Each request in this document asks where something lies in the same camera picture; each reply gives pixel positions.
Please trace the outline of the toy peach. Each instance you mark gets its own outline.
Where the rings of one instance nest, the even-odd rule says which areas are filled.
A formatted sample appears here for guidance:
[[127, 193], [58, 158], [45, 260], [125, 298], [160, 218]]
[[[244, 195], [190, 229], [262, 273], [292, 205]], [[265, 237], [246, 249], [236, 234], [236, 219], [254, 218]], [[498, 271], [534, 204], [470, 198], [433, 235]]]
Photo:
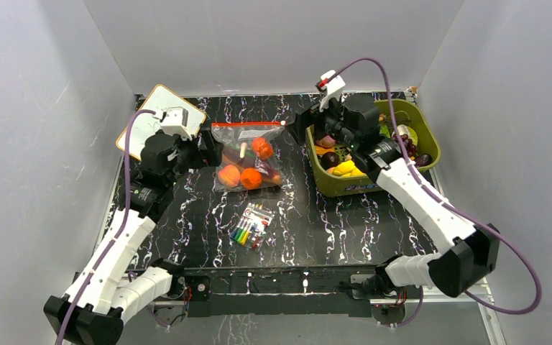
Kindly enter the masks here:
[[225, 188], [236, 188], [240, 184], [240, 171], [235, 165], [226, 165], [217, 172], [217, 178]]

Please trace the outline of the white toy mushroom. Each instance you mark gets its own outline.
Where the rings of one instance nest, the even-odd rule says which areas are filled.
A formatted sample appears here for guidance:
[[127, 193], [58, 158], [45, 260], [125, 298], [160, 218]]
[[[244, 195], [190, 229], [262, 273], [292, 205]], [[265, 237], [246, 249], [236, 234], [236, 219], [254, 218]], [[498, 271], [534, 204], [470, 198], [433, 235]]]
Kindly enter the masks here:
[[239, 148], [239, 157], [241, 159], [244, 159], [245, 156], [246, 156], [246, 152], [247, 152], [247, 148], [248, 148], [248, 144], [246, 142], [242, 142], [240, 144], [240, 148]]

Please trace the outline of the clear zip bag orange zipper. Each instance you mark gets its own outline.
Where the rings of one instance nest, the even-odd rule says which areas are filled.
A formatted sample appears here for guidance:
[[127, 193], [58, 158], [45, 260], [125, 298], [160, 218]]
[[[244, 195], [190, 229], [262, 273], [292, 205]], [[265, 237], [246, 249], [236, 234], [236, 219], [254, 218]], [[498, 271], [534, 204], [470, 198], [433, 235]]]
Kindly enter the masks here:
[[[274, 155], [267, 159], [263, 160], [268, 162], [274, 169], [276, 169], [281, 177], [282, 173], [280, 171], [280, 162], [277, 158], [273, 142], [279, 137], [284, 131], [285, 127], [282, 122], [273, 122], [273, 121], [251, 121], [251, 122], [242, 122], [242, 123], [213, 123], [211, 125], [211, 132], [215, 139], [224, 144], [224, 149], [222, 152], [222, 161], [219, 167], [216, 169], [216, 179], [215, 179], [215, 190], [218, 192], [242, 192], [249, 191], [245, 190], [240, 183], [236, 188], [225, 188], [220, 184], [217, 178], [217, 172], [225, 167], [226, 165], [235, 165], [240, 173], [248, 168], [255, 168], [255, 163], [258, 162], [259, 158], [256, 157], [255, 153], [251, 148], [251, 143], [254, 139], [258, 137], [264, 137], [270, 142], [273, 147]], [[242, 142], [248, 144], [246, 156], [244, 159], [239, 157], [239, 148]], [[271, 183], [265, 183], [260, 188], [272, 188], [278, 185], [273, 185]]]

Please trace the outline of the red toy strawberry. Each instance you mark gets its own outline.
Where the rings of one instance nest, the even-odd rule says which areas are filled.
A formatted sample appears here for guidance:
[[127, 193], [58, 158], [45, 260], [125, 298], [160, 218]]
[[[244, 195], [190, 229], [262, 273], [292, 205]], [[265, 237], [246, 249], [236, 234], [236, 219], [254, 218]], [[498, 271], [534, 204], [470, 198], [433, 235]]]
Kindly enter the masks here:
[[254, 139], [251, 143], [251, 148], [256, 157], [261, 160], [267, 160], [274, 155], [272, 145], [264, 137], [258, 137]]

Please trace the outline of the dark red toy sausage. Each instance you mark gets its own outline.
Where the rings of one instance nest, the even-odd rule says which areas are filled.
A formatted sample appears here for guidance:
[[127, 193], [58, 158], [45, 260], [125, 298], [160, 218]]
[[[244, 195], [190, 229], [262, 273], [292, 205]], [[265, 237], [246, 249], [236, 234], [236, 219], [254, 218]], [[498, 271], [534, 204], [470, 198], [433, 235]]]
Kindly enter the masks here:
[[261, 173], [262, 180], [265, 183], [271, 183], [273, 185], [282, 184], [280, 173], [276, 169], [274, 169], [268, 162], [259, 160], [255, 163], [255, 168]]

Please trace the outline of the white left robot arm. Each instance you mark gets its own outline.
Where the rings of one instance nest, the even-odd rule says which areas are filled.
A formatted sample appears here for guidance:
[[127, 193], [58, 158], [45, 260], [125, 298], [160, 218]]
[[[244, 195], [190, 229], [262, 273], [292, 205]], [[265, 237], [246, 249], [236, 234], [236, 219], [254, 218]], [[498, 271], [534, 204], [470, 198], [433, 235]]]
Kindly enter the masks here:
[[124, 206], [114, 213], [119, 226], [108, 230], [86, 267], [62, 296], [47, 299], [43, 311], [57, 334], [56, 344], [116, 344], [124, 325], [154, 300], [179, 299], [188, 291], [184, 269], [155, 260], [122, 284], [139, 246], [155, 229], [174, 198], [178, 179], [189, 170], [217, 167], [223, 145], [207, 126], [185, 140], [160, 129], [145, 140], [141, 160], [124, 157]]

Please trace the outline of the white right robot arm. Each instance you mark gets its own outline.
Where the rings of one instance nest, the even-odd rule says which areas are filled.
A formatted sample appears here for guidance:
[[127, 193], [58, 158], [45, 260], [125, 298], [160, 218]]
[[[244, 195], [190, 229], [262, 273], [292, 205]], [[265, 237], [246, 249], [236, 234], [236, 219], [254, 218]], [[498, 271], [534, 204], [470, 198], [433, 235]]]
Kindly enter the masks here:
[[414, 163], [405, 161], [399, 143], [380, 133], [379, 115], [372, 98], [332, 98], [326, 109], [316, 103], [285, 128], [298, 144], [305, 143], [306, 129], [313, 127], [347, 147], [355, 166], [401, 203], [436, 246], [435, 254], [398, 256], [379, 265], [376, 292], [393, 298], [405, 286], [418, 285], [455, 298], [495, 269], [499, 233], [456, 215]]

